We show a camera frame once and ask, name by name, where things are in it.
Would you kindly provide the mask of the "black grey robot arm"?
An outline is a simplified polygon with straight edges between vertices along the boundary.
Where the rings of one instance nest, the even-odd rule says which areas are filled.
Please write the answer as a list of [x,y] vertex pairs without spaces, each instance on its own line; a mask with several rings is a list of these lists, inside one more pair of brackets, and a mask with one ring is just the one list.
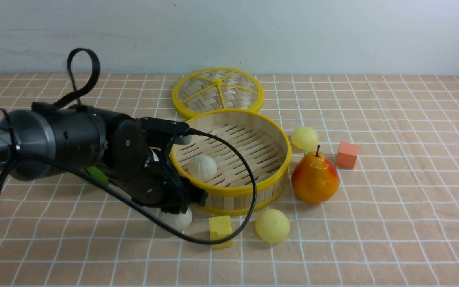
[[207,192],[181,176],[169,153],[187,145],[189,125],[158,118],[133,118],[92,106],[57,109],[33,103],[0,121],[0,171],[11,153],[12,127],[22,154],[37,154],[68,167],[96,167],[140,206],[170,214],[204,206]]

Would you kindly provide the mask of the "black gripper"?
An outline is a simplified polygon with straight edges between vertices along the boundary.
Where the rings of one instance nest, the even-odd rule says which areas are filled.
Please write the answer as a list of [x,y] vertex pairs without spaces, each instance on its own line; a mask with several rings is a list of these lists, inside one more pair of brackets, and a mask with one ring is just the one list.
[[151,147],[139,119],[115,120],[107,125],[108,149],[102,172],[139,206],[184,214],[192,204],[204,206],[208,193],[173,167],[174,144]]

